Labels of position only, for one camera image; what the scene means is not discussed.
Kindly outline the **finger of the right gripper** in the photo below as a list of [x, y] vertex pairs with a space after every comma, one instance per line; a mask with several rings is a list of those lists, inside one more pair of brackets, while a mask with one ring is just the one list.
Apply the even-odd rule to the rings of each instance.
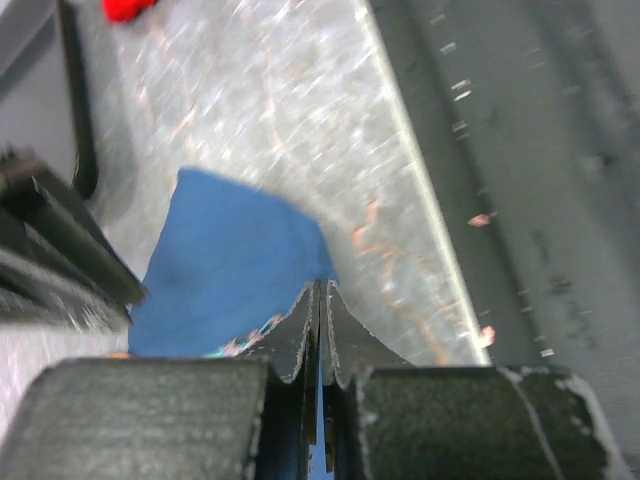
[[146, 296], [80, 196], [28, 151], [1, 154], [1, 317], [127, 320]]

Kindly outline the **blue paper napkin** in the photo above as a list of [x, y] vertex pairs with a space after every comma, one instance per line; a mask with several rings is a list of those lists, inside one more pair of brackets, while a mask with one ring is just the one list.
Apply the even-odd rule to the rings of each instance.
[[335, 279], [318, 223], [282, 198], [180, 169], [132, 312], [135, 357], [204, 357], [289, 313], [309, 282]]

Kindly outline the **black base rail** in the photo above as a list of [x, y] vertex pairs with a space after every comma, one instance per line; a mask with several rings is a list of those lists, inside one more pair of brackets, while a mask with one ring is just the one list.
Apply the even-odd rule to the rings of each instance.
[[639, 468], [639, 5], [376, 1], [476, 318], [564, 366]]

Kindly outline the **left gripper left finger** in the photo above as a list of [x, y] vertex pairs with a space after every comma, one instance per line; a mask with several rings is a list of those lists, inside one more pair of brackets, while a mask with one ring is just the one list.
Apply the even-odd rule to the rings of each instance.
[[247, 352], [45, 369], [1, 447], [5, 479], [305, 479], [320, 289]]

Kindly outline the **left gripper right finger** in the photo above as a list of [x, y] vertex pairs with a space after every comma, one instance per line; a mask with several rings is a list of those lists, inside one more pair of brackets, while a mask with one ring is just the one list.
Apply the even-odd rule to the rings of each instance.
[[326, 465], [338, 479], [626, 479], [594, 391], [562, 368], [416, 367], [319, 294]]

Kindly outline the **black plastic tray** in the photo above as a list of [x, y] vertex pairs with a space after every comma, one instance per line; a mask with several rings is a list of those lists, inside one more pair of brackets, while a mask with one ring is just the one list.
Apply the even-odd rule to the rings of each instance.
[[35, 153], [84, 199], [96, 189], [84, 61], [68, 1], [1, 7], [1, 148]]

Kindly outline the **red folded cloth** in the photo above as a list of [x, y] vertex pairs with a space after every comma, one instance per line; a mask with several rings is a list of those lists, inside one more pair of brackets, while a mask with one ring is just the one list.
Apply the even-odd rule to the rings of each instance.
[[106, 19], [117, 24], [135, 20], [157, 3], [157, 0], [103, 0], [102, 7]]

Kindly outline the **iridescent gold spoon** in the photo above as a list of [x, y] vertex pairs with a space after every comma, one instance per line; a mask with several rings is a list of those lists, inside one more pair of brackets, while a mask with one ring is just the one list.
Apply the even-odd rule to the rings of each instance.
[[244, 337], [232, 339], [227, 344], [219, 347], [215, 352], [204, 355], [204, 358], [236, 357], [264, 339], [283, 319], [283, 315], [274, 315], [260, 328], [252, 330]]

